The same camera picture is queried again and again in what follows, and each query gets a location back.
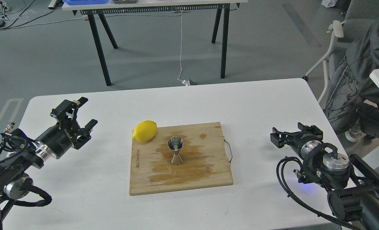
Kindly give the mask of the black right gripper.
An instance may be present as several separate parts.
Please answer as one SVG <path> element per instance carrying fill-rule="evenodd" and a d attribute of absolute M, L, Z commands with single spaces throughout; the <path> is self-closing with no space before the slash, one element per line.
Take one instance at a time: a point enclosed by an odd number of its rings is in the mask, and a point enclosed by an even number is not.
<path fill-rule="evenodd" d="M 303 125 L 297 123 L 297 127 L 301 130 L 300 133 L 280 132 L 275 127 L 272 127 L 270 141 L 277 147 L 282 148 L 285 145 L 290 145 L 292 150 L 301 158 L 306 159 L 308 154 L 314 148 L 322 144 L 323 131 L 316 125 Z"/>

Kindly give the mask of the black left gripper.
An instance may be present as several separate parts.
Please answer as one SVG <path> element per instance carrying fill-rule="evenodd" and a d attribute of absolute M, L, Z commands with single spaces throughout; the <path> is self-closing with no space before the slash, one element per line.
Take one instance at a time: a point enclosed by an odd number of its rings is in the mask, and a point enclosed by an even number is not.
<path fill-rule="evenodd" d="M 52 109 L 50 116 L 55 118 L 55 126 L 48 128 L 36 139 L 36 154 L 41 159 L 61 158 L 70 148 L 79 150 L 84 144 L 91 140 L 91 131 L 98 123 L 97 120 L 90 120 L 84 128 L 80 128 L 77 122 L 78 109 L 88 101 L 81 97 L 78 100 L 64 100 L 55 109 Z M 73 129 L 73 134 L 67 128 L 60 125 L 69 122 L 68 126 L 78 126 Z"/>

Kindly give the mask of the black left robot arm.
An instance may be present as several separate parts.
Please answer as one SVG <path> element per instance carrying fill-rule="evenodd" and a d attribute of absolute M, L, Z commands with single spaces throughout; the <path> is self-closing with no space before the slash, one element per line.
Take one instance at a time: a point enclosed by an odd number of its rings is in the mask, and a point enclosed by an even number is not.
<path fill-rule="evenodd" d="M 85 97 L 64 100 L 50 113 L 57 123 L 34 140 L 14 128 L 14 123 L 0 134 L 0 230 L 14 205 L 43 207 L 52 202 L 52 197 L 34 186 L 25 171 L 30 166 L 40 169 L 49 158 L 59 159 L 70 148 L 78 150 L 91 140 L 97 120 L 92 119 L 83 128 L 77 122 L 78 109 L 87 101 Z"/>

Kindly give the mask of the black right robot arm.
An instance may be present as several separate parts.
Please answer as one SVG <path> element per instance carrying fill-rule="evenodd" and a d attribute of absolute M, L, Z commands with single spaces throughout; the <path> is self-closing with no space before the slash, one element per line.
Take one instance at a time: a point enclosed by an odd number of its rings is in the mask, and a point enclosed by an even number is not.
<path fill-rule="evenodd" d="M 286 156 L 276 167 L 277 179 L 287 193 L 303 208 L 334 224 L 356 230 L 359 221 L 366 230 L 379 230 L 379 175 L 358 155 L 345 156 L 336 146 L 323 141 L 323 132 L 315 125 L 298 123 L 298 132 L 280 132 L 275 127 L 271 142 L 282 148 L 289 145 L 297 156 Z M 332 215 L 324 214 L 299 199 L 287 185 L 284 168 L 298 163 L 294 173 L 298 182 L 315 183 L 327 192 Z"/>

